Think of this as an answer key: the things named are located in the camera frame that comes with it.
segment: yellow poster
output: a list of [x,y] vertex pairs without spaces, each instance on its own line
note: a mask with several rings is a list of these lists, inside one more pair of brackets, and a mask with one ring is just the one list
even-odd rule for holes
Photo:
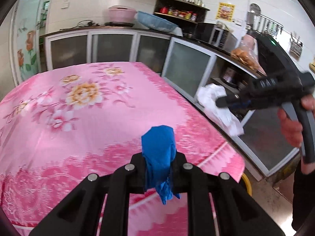
[[215,19],[223,19],[232,22],[235,5],[228,3],[219,3],[218,13]]

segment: black pants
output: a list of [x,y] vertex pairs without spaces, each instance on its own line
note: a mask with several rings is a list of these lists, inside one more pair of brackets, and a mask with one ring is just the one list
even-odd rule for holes
[[293,193],[292,228],[297,231],[315,207],[315,171],[302,174],[301,162],[294,174]]

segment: silver screw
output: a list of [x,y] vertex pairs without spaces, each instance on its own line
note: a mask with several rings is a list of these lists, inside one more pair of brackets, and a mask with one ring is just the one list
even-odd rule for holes
[[131,164],[131,163],[129,163],[129,164],[127,164],[127,165],[125,165],[125,170],[127,170],[127,171],[134,170],[134,165],[133,165],[133,164]]
[[96,179],[97,179],[97,174],[92,173],[92,174],[89,174],[89,175],[88,175],[88,180],[89,180],[89,181],[93,182],[93,181],[95,181]]
[[186,170],[191,170],[193,168],[193,165],[189,162],[186,162],[183,164],[183,168]]
[[230,178],[230,175],[226,172],[222,172],[220,174],[220,177],[223,179],[223,180],[228,180]]

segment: blue cloth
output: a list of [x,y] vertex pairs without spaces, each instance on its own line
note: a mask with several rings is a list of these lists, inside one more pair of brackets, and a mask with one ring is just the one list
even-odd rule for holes
[[142,155],[147,166],[146,189],[154,188],[163,204],[173,198],[170,166],[175,159],[176,145],[173,128],[165,125],[152,127],[141,137]]

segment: human hand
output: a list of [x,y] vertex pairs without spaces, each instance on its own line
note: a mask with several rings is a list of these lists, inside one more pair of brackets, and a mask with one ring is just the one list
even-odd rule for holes
[[[305,96],[301,99],[301,104],[306,110],[312,110],[315,118],[315,99],[312,95]],[[278,117],[281,123],[281,132],[288,141],[288,143],[294,147],[301,147],[303,142],[302,136],[302,124],[299,121],[292,121],[287,117],[286,112],[283,109],[278,110]],[[315,170],[315,163],[304,164],[301,159],[301,171],[304,174],[309,174]]]

